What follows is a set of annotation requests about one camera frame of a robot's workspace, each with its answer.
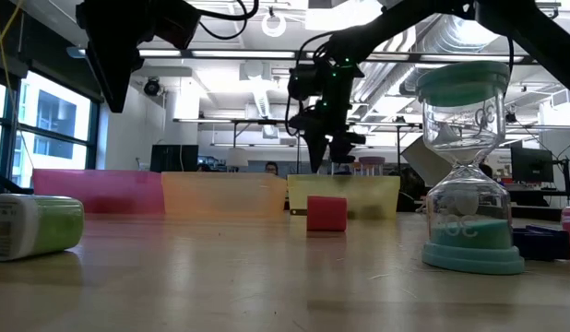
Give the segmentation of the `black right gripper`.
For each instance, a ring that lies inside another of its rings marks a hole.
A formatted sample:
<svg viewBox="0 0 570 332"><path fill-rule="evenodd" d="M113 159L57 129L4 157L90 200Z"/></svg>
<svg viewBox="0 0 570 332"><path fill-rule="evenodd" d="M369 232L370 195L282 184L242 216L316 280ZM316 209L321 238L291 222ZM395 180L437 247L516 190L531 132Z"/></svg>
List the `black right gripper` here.
<svg viewBox="0 0 570 332"><path fill-rule="evenodd" d="M315 105L318 125L313 131L305 131L312 173L322 165L327 146L330 159L335 163L352 163L355 157L350 152L356 145L364 145L366 137L349 131L347 113L351 108L350 94L353 80L364 77L358 65L348 56L335 58L325 45L314 52L317 67L315 83L321 98Z"/></svg>

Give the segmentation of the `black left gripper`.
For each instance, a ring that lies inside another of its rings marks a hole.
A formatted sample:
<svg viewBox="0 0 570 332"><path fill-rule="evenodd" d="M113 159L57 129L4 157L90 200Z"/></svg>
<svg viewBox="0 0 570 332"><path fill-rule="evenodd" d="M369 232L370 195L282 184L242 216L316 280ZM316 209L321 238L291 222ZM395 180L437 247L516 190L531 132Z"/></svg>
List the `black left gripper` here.
<svg viewBox="0 0 570 332"><path fill-rule="evenodd" d="M113 113L124 110L130 77L138 69L138 50L128 45L151 40L154 18L155 0L83 0L76 5L77 24L89 38L86 57Z"/></svg>

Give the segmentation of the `purple hourglass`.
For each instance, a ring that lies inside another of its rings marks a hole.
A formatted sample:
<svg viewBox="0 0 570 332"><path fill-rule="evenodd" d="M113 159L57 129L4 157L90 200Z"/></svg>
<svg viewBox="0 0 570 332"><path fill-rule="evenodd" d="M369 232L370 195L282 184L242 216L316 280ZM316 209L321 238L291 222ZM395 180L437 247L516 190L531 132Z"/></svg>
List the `purple hourglass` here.
<svg viewBox="0 0 570 332"><path fill-rule="evenodd" d="M384 174L386 159L384 157L359 157L361 175L376 176Z"/></svg>

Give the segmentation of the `small red cube charger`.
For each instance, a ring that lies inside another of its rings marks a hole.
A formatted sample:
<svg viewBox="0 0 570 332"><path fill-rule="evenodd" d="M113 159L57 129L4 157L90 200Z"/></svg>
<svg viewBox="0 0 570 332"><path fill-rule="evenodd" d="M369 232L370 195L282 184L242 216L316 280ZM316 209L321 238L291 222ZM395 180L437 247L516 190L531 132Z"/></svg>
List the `small red cube charger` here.
<svg viewBox="0 0 570 332"><path fill-rule="evenodd" d="M308 196L306 229L308 231L342 231L347 229L346 198Z"/></svg>

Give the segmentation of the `black ceiling spotlight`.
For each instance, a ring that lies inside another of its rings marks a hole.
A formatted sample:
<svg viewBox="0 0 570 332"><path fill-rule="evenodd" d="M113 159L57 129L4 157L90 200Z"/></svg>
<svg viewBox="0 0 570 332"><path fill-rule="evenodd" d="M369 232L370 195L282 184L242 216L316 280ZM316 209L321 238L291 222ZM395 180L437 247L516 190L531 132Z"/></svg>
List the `black ceiling spotlight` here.
<svg viewBox="0 0 570 332"><path fill-rule="evenodd" d="M143 91L147 96L159 97L164 93L164 87L160 83L159 77L149 77L143 87Z"/></svg>

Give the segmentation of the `translucent yellow plastic bin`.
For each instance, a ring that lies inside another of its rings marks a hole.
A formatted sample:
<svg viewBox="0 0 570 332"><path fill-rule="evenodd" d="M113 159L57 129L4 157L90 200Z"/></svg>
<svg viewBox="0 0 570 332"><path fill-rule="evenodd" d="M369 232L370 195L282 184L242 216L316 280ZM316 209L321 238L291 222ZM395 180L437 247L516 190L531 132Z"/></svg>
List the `translucent yellow plastic bin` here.
<svg viewBox="0 0 570 332"><path fill-rule="evenodd" d="M395 219L399 188L397 176L288 176L290 210L306 210L309 196L346 198L352 219Z"/></svg>

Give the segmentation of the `grey tilted panel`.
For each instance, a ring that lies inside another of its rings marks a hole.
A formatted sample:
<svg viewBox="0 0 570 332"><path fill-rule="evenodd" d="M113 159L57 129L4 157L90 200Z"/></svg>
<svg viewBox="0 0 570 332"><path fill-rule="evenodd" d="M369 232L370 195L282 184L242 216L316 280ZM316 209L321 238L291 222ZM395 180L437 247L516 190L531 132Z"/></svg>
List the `grey tilted panel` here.
<svg viewBox="0 0 570 332"><path fill-rule="evenodd" d="M402 152L401 156L423 179L427 186L434 186L434 173L430 170L435 154L429 150L420 136Z"/></svg>

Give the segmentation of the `white lamp shade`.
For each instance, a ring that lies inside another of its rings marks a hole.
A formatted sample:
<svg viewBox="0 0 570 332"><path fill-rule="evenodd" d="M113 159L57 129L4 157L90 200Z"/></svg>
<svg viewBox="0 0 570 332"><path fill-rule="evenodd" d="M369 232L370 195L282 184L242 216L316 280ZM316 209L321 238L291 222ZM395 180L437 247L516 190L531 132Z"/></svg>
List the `white lamp shade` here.
<svg viewBox="0 0 570 332"><path fill-rule="evenodd" d="M228 149L226 165L228 167L247 167L248 166L248 156L247 151L244 148L232 147Z"/></svg>

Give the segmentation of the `black computer monitor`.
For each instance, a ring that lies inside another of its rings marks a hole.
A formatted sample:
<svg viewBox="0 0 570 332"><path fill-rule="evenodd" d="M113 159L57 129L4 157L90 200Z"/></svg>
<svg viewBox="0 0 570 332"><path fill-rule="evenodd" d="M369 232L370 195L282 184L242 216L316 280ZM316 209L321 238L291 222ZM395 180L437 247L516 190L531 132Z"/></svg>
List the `black computer monitor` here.
<svg viewBox="0 0 570 332"><path fill-rule="evenodd" d="M152 172L195 172L198 145L153 145L150 156Z"/></svg>
<svg viewBox="0 0 570 332"><path fill-rule="evenodd" d="M511 148L512 178L518 182L551 183L552 154L548 150Z"/></svg>

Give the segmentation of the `translucent orange plastic bin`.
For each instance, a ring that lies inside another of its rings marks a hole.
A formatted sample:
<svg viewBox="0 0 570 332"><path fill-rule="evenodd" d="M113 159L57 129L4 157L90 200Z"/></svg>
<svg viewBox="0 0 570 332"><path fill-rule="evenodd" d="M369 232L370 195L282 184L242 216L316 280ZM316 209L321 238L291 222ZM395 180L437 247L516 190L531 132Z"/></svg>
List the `translucent orange plastic bin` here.
<svg viewBox="0 0 570 332"><path fill-rule="evenodd" d="M188 219L277 219L287 181L269 173L164 172L165 212Z"/></svg>

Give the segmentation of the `translucent pink plastic bin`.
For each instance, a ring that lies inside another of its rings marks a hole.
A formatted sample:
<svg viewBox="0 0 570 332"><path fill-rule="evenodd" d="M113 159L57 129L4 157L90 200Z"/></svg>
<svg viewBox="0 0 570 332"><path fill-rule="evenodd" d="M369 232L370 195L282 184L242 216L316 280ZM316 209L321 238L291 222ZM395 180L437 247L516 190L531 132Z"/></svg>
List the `translucent pink plastic bin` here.
<svg viewBox="0 0 570 332"><path fill-rule="evenodd" d="M36 195L75 198L91 214L165 213L157 172L35 169L31 180Z"/></svg>

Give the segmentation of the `black beam with light strips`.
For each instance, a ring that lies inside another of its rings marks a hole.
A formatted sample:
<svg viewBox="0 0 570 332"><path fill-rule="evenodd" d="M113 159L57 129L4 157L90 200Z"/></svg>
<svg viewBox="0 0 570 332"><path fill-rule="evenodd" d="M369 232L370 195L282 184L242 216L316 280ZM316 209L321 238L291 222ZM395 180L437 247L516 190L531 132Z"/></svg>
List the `black beam with light strips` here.
<svg viewBox="0 0 570 332"><path fill-rule="evenodd" d="M200 58L200 59L268 59L268 60L295 60L300 58L309 61L313 58L312 51L259 51L259 50L172 50L172 49L139 49L139 55L144 59L153 58ZM372 53L365 62L390 62L390 63L458 63L471 61L496 61L507 63L510 60L508 54L490 53L400 53L400 52L379 52Z"/></svg>

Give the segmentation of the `teal hourglass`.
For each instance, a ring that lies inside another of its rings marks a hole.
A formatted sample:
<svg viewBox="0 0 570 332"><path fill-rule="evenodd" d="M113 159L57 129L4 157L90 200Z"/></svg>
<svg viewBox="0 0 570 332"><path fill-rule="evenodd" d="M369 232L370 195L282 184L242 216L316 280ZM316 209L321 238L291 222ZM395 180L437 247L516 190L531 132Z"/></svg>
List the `teal hourglass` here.
<svg viewBox="0 0 570 332"><path fill-rule="evenodd" d="M476 61L437 68L417 81L424 145L451 165L425 199L427 265L486 275L525 269L513 243L510 195L480 168L505 140L509 78L508 65Z"/></svg>

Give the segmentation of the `green and white charger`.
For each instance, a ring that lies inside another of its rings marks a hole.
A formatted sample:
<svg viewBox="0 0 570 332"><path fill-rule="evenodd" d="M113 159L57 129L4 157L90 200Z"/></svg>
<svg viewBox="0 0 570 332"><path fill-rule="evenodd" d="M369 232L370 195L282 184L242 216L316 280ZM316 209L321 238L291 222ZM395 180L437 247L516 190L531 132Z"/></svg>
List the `green and white charger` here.
<svg viewBox="0 0 570 332"><path fill-rule="evenodd" d="M73 248L84 221L75 198L0 194L0 262Z"/></svg>

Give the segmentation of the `dark navy digital clock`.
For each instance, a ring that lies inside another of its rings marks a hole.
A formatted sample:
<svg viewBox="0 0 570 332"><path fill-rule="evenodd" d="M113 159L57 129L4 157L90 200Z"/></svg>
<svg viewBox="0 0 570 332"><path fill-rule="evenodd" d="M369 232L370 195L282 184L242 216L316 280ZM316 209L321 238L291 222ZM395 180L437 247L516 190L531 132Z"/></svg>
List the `dark navy digital clock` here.
<svg viewBox="0 0 570 332"><path fill-rule="evenodd" d="M570 260L568 231L537 225L514 228L513 244L526 260Z"/></svg>

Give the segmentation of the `silver ventilation duct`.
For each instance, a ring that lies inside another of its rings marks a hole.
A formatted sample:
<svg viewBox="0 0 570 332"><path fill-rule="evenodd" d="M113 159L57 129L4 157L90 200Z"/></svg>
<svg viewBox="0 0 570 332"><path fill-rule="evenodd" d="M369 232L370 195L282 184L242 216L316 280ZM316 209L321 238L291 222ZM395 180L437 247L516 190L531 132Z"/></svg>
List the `silver ventilation duct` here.
<svg viewBox="0 0 570 332"><path fill-rule="evenodd" d="M476 21L455 16L442 16L416 44L420 53L480 53L499 35L485 29ZM416 82L424 74L441 67L431 64L398 65L401 79L388 92L392 95L413 96Z"/></svg>

